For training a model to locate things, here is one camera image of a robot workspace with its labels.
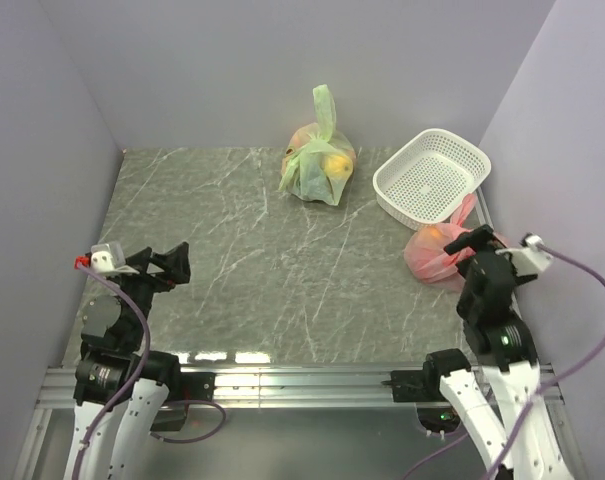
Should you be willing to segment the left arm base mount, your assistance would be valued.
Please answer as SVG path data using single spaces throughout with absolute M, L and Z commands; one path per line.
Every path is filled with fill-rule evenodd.
M 187 372 L 181 375 L 176 389 L 170 391 L 167 400 L 158 411 L 151 431 L 154 433 L 178 432 L 187 421 L 188 406 L 171 406 L 181 400 L 213 400 L 216 374 L 213 372 Z

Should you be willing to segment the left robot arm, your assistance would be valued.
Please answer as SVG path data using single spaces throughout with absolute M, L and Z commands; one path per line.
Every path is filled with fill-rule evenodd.
M 151 349 L 148 315 L 155 295 L 189 283 L 189 245 L 165 253 L 146 247 L 127 256 L 117 242 L 98 244 L 74 267 L 109 292 L 83 311 L 64 476 L 129 479 L 134 449 L 163 403 L 183 390 L 178 357 Z

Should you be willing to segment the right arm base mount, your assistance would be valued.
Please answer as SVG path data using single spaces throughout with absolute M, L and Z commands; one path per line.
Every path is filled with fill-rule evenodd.
M 381 384 L 391 390 L 394 403 L 415 405 L 418 427 L 427 436 L 445 438 L 460 432 L 457 412 L 423 371 L 393 370 Z

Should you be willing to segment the pink plastic bag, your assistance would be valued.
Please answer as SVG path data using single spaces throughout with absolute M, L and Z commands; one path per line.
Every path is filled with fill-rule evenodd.
M 421 283 L 442 289 L 460 292 L 464 286 L 464 278 L 458 272 L 456 264 L 474 254 L 466 248 L 454 255 L 448 255 L 444 247 L 462 233 L 470 231 L 463 224 L 474 209 L 477 196 L 468 194 L 456 208 L 447 222 L 433 224 L 446 236 L 446 244 L 442 249 L 422 248 L 418 242 L 418 230 L 408 241 L 404 249 L 404 261 L 412 275 Z

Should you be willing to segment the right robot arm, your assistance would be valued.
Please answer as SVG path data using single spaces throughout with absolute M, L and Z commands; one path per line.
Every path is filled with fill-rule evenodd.
M 427 395 L 450 403 L 485 465 L 487 479 L 570 479 L 542 393 L 542 369 L 531 331 L 515 310 L 517 287 L 551 264 L 528 236 L 507 247 L 488 225 L 445 246 L 464 280 L 456 311 L 479 363 L 472 369 L 456 349 L 429 354 L 423 364 Z

